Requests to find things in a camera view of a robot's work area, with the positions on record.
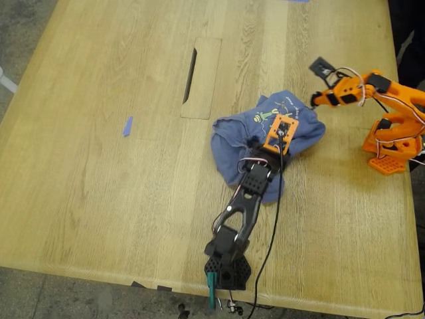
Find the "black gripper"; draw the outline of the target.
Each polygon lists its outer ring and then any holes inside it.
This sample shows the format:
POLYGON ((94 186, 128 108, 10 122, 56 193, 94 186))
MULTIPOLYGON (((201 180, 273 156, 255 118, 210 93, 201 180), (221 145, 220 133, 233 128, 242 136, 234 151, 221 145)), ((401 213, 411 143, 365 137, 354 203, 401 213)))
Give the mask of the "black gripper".
POLYGON ((258 136, 251 136, 246 140, 250 161, 268 165, 273 171, 284 171, 289 162, 289 153, 282 155, 279 152, 263 148, 263 146, 264 143, 260 141, 258 136))

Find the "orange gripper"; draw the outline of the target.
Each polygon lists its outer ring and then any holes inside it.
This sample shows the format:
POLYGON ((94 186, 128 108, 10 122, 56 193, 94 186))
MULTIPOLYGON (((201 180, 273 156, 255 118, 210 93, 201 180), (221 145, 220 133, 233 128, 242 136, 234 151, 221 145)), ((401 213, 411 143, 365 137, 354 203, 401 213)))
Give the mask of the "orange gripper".
POLYGON ((317 91, 311 95, 311 107, 335 107, 357 103, 362 106, 365 102, 365 83, 360 76, 343 76, 331 85, 329 90, 317 91))

